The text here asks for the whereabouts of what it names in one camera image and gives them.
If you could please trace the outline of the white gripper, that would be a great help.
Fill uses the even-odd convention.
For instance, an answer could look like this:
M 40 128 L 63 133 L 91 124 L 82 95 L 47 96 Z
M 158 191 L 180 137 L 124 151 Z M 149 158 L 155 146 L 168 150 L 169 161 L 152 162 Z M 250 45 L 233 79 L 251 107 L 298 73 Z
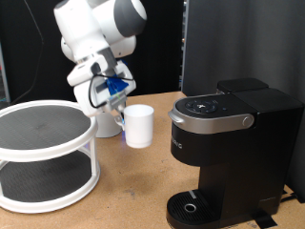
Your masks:
M 114 121 L 124 127 L 123 112 L 127 106 L 127 95 L 136 88 L 130 70 L 122 61 L 117 62 L 113 75 L 99 73 L 97 63 L 92 65 L 92 69 L 89 79 L 73 87 L 81 110 L 84 115 L 92 117 L 116 109 L 120 113 L 114 117 Z

